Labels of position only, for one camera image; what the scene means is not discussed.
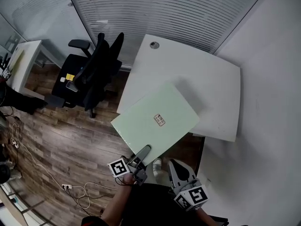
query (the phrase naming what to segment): curved desk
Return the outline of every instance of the curved desk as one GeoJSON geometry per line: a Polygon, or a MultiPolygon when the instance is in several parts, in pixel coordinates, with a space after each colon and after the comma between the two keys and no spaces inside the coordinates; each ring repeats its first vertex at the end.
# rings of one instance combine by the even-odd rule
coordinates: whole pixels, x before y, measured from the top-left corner
{"type": "Polygon", "coordinates": [[[160,37],[145,35],[117,112],[171,81],[198,114],[190,131],[235,141],[240,104],[240,68],[212,54],[160,37]],[[158,42],[159,48],[150,44],[158,42]]]}
{"type": "Polygon", "coordinates": [[[16,92],[44,100],[43,95],[25,88],[26,81],[38,54],[42,53],[58,67],[62,67],[62,65],[47,49],[45,49],[42,45],[42,40],[19,43],[11,56],[11,61],[14,60],[14,56],[16,56],[18,50],[22,50],[19,58],[15,60],[14,64],[8,64],[13,67],[13,70],[7,84],[16,92]]]}

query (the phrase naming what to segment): wooden floor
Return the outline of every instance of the wooden floor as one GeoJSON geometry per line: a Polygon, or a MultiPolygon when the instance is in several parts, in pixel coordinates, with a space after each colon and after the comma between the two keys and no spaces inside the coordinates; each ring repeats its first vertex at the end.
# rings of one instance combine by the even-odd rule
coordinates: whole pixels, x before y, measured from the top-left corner
{"type": "MultiPolygon", "coordinates": [[[[58,72],[59,68],[54,65],[46,65],[43,69],[35,66],[26,87],[43,95],[51,93],[58,72]]],[[[100,102],[96,108],[96,118],[89,118],[88,113],[81,107],[46,107],[34,115],[14,109],[14,116],[18,116],[21,122],[8,117],[10,135],[8,136],[7,132],[2,133],[1,141],[7,145],[8,137],[12,137],[12,124],[16,122],[20,127],[22,142],[37,163],[45,166],[60,185],[83,186],[86,182],[95,182],[117,188],[107,163],[120,158],[121,155],[132,154],[111,126],[111,120],[118,116],[116,110],[127,76],[128,73],[119,72],[112,83],[112,87],[118,89],[119,96],[108,97],[100,102]]],[[[2,107],[1,111],[10,113],[11,109],[2,107]]],[[[16,150],[12,145],[7,145],[7,148],[11,159],[17,161],[17,168],[23,175],[22,179],[10,181],[9,184],[19,192],[22,200],[33,205],[41,199],[46,199],[47,201],[36,209],[36,213],[57,226],[80,225],[82,218],[87,214],[58,187],[49,174],[34,165],[25,148],[21,146],[16,150]]],[[[166,162],[169,158],[176,158],[195,169],[198,167],[201,149],[201,138],[188,133],[164,154],[163,160],[166,162]]],[[[92,197],[106,195],[100,199],[92,199],[91,207],[86,210],[91,215],[99,216],[115,191],[93,184],[89,184],[87,188],[92,197]]],[[[70,193],[78,197],[82,195],[83,190],[73,188],[70,193]]],[[[87,199],[81,202],[83,206],[88,205],[87,199]]]]}

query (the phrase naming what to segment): electrical cord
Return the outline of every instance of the electrical cord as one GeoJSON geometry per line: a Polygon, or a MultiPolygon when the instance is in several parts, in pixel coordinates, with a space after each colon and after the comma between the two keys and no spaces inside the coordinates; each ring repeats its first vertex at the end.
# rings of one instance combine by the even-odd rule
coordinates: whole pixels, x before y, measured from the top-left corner
{"type": "Polygon", "coordinates": [[[67,195],[69,195],[69,196],[73,199],[73,201],[75,201],[75,199],[71,196],[71,193],[69,192],[69,188],[67,188],[67,191],[68,191],[68,193],[65,191],[65,192],[67,193],[67,195]]]}
{"type": "Polygon", "coordinates": [[[118,185],[120,185],[120,186],[133,186],[133,185],[136,185],[136,182],[135,182],[134,184],[126,184],[126,183],[124,183],[123,181],[121,181],[120,178],[118,178],[118,180],[121,182],[121,184],[118,183],[118,182],[117,182],[117,178],[115,178],[115,182],[116,182],[118,185]]]}
{"type": "MultiPolygon", "coordinates": [[[[8,128],[6,128],[6,132],[7,132],[7,134],[8,134],[8,144],[10,144],[11,137],[10,137],[10,132],[9,132],[8,128]]],[[[19,148],[16,148],[16,151],[17,151],[17,160],[16,160],[16,162],[15,162],[14,169],[15,169],[15,168],[18,166],[18,164],[19,164],[18,150],[19,150],[19,148]]]]}
{"type": "Polygon", "coordinates": [[[6,96],[6,86],[4,86],[4,89],[5,89],[4,98],[2,99],[0,106],[3,104],[5,96],[6,96]]]}
{"type": "MultiPolygon", "coordinates": [[[[40,166],[41,168],[43,168],[43,169],[51,176],[51,178],[55,181],[55,183],[56,183],[62,190],[64,190],[64,191],[66,192],[66,190],[65,190],[63,187],[61,187],[61,186],[59,185],[59,183],[58,183],[58,182],[55,180],[55,178],[47,171],[47,169],[46,169],[43,165],[38,164],[38,163],[35,161],[33,155],[30,153],[30,151],[27,149],[27,147],[21,142],[20,137],[19,137],[19,136],[21,135],[21,133],[20,133],[20,128],[17,126],[16,123],[14,123],[13,126],[12,126],[12,130],[13,130],[13,137],[12,137],[12,138],[14,139],[14,126],[16,126],[16,137],[17,137],[17,139],[18,139],[20,145],[22,145],[22,146],[25,147],[26,151],[27,151],[27,152],[29,153],[29,155],[32,157],[32,160],[33,160],[33,162],[35,163],[35,165],[38,165],[38,166],[40,166]]],[[[77,201],[75,201],[74,197],[72,197],[71,194],[69,193],[69,196],[72,197],[73,200],[74,200],[74,201],[75,201],[75,202],[76,202],[83,210],[88,209],[88,208],[91,206],[91,200],[90,200],[90,199],[98,199],[98,198],[102,198],[102,197],[110,197],[110,198],[111,198],[111,196],[107,196],[107,195],[103,195],[103,196],[101,196],[101,197],[96,197],[96,198],[93,198],[93,197],[89,196],[88,193],[87,193],[87,190],[86,190],[87,184],[95,184],[95,185],[98,185],[98,186],[101,186],[101,187],[104,187],[104,188],[107,188],[107,189],[111,189],[111,190],[117,191],[117,189],[114,189],[114,188],[111,188],[111,187],[107,187],[107,186],[103,186],[103,185],[101,185],[101,184],[94,183],[94,182],[87,182],[87,183],[85,183],[84,187],[82,187],[82,186],[72,186],[72,187],[80,187],[80,188],[82,188],[82,189],[84,190],[84,194],[83,194],[82,196],[80,196],[79,198],[75,198],[75,199],[77,199],[77,201]],[[88,198],[88,201],[89,201],[88,207],[82,207],[81,204],[80,204],[80,202],[79,202],[80,199],[85,198],[85,197],[87,197],[87,198],[88,198]]]]}
{"type": "Polygon", "coordinates": [[[5,117],[12,116],[12,115],[14,114],[14,109],[13,109],[13,107],[11,106],[10,108],[11,108],[11,114],[9,115],[9,114],[3,113],[3,115],[4,115],[5,117]]]}

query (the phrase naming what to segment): yellow sticky note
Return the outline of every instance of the yellow sticky note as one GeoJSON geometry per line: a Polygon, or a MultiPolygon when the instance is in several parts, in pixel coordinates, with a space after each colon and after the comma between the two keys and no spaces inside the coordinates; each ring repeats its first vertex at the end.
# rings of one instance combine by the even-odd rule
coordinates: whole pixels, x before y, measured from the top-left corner
{"type": "Polygon", "coordinates": [[[74,76],[75,76],[75,75],[72,75],[72,74],[69,74],[69,73],[68,73],[68,74],[66,75],[66,80],[68,80],[68,81],[73,81],[74,76]]]}

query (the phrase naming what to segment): window blinds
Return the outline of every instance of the window blinds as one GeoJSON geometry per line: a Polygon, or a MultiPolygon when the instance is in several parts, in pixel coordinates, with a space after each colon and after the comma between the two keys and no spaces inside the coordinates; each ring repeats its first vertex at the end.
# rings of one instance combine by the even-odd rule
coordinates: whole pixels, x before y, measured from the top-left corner
{"type": "Polygon", "coordinates": [[[132,65],[144,35],[191,45],[209,53],[220,46],[256,0],[72,0],[96,43],[105,33],[125,41],[120,60],[132,65]]]}

